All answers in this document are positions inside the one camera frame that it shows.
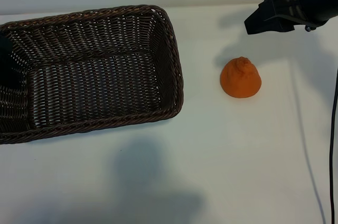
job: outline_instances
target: brown wicker basket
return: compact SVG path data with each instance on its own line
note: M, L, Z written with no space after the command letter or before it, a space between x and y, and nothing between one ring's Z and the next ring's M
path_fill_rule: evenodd
M183 79L172 25L157 6L92 10L0 26L20 89L0 86L0 144L174 117Z

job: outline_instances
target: black robotic arm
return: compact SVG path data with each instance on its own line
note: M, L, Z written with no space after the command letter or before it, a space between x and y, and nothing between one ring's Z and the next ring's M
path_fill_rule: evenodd
M294 25L315 30L338 15L338 0L264 0L245 21L248 34L289 32Z

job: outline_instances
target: white tabletop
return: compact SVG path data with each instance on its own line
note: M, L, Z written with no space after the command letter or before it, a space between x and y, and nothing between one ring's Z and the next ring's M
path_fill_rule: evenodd
M338 19L248 36L256 8L167 8L184 77L175 118L0 146L0 223L329 223ZM219 84L239 56L262 78L252 98Z

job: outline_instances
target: wicker basket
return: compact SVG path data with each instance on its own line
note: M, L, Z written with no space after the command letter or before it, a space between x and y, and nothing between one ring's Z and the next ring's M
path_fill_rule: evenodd
M0 26L19 89L0 86L0 144L174 117L183 79L172 25L157 6L85 11Z

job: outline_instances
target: black cable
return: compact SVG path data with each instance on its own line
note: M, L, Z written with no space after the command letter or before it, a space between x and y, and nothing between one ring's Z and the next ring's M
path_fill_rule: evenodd
M330 140L330 201L331 201L331 223L334 224L334 201L333 201L333 141L334 141L334 123L336 117L338 99L338 72L336 79L336 90L334 93L332 118L331 118L331 140Z

